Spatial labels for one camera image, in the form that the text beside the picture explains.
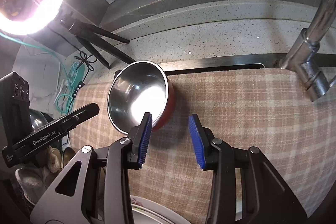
chrome faucet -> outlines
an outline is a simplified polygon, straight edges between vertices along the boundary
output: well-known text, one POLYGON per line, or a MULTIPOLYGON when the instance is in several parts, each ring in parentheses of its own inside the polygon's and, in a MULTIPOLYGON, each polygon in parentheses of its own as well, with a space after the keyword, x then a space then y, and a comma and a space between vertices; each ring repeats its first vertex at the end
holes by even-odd
POLYGON ((280 61, 280 68, 298 74, 312 102, 325 95, 329 88, 336 84, 336 76, 329 83, 322 70, 312 60, 320 48, 320 40, 335 17, 336 0, 321 0, 310 26, 301 30, 286 57, 280 61))

tripod leg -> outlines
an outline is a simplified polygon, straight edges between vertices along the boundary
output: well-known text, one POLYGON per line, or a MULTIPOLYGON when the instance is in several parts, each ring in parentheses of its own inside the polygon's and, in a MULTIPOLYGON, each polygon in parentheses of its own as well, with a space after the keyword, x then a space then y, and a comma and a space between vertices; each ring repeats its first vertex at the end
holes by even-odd
POLYGON ((86 41, 81 37, 76 37, 80 44, 82 44, 91 54, 93 54, 106 68, 110 69, 110 64, 106 61, 105 58, 91 45, 90 42, 86 41))
POLYGON ((100 35, 103 35, 105 37, 108 37, 108 38, 112 38, 114 40, 117 40, 117 41, 120 41, 122 43, 129 43, 129 40, 128 39, 125 39, 123 37, 120 37, 114 33, 111 33, 111 32, 108 32, 100 27, 97 27, 97 26, 94 26, 92 24, 88 24, 88 23, 83 23, 83 25, 90 31, 94 32, 94 33, 97 33, 97 34, 100 34, 100 35))
POLYGON ((86 29, 82 29, 79 36, 96 45, 97 47, 100 47, 102 50, 108 52, 109 54, 112 54, 116 58, 119 58, 121 61, 124 61, 127 64, 135 62, 133 58, 129 57, 127 54, 118 50, 116 47, 112 46, 110 43, 100 38, 98 35, 86 29))

metal pot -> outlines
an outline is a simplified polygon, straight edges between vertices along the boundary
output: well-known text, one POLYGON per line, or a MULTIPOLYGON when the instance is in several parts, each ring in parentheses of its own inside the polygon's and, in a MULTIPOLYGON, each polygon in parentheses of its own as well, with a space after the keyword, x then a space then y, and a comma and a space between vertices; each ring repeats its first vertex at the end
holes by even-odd
POLYGON ((164 71, 150 61, 128 65, 111 86, 107 108, 111 123, 121 133, 128 134, 138 126, 145 112, 150 112, 153 130, 170 118, 175 105, 175 92, 164 71))
POLYGON ((38 130, 48 123, 43 114, 37 110, 29 109, 29 116, 32 131, 38 130))

metal pivot screw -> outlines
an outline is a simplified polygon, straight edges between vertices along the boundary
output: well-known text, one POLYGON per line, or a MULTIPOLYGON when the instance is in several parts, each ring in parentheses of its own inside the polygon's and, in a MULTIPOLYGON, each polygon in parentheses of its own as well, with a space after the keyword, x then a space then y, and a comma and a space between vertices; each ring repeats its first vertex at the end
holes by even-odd
POLYGON ((260 152, 259 148, 255 147, 255 146, 250 147, 250 151, 253 154, 258 154, 260 152))
POLYGON ((218 138, 214 138, 213 140, 212 140, 212 143, 213 144, 215 144, 215 145, 219 145, 219 144, 221 144, 223 141, 221 140, 221 139, 218 139, 218 138))
POLYGON ((121 143, 121 144, 128 144, 130 141, 131 141, 130 138, 122 138, 122 139, 120 140, 120 143, 121 143))
POLYGON ((91 151, 91 146, 85 145, 82 147, 82 152, 83 153, 89 153, 91 151))

white plate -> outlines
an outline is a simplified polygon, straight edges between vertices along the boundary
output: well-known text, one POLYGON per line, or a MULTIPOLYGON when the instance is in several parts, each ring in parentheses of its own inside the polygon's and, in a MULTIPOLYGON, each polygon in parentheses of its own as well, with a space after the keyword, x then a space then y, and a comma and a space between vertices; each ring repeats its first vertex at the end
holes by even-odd
POLYGON ((134 224, 171 224, 161 217, 141 210, 139 208, 132 207, 134 224))
POLYGON ((236 202, 236 221, 243 217, 243 201, 237 200, 236 202))
POLYGON ((171 222, 169 219, 165 218, 164 216, 159 215, 158 213, 155 213, 155 212, 153 212, 153 211, 151 211, 149 209, 146 209, 145 207, 141 207, 139 205, 132 204, 132 209, 134 209, 134 208, 135 209, 139 209, 139 210, 144 211, 144 212, 147 212, 147 213, 150 213, 150 214, 152 214, 154 216, 157 216, 160 219, 162 219, 163 221, 167 222, 168 224, 174 224, 173 222, 171 222))
POLYGON ((149 211, 152 211, 160 216, 166 218, 169 222, 173 224, 191 224, 185 218, 175 213, 174 211, 146 198, 140 198, 139 196, 131 195, 132 204, 144 207, 149 211))

